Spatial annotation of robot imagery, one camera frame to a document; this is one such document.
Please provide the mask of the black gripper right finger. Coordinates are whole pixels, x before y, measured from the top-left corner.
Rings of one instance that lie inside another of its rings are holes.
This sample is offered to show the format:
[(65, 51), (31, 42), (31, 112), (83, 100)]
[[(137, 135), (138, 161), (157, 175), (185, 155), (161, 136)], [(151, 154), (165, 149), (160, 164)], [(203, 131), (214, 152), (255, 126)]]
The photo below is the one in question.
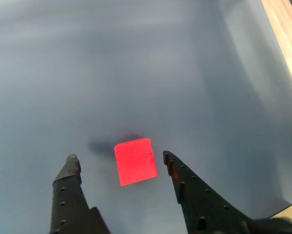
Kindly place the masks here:
[(233, 207), (169, 151), (164, 164), (172, 178), (189, 234), (249, 234), (251, 219)]

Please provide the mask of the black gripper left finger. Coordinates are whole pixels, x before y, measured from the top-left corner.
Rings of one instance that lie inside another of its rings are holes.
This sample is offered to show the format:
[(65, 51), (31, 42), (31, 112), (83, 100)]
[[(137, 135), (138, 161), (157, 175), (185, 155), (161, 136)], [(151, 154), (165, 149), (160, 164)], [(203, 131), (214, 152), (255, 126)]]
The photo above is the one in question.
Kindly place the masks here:
[(81, 167), (76, 155), (69, 155), (55, 178), (51, 234), (109, 234), (99, 210), (89, 208), (81, 189)]

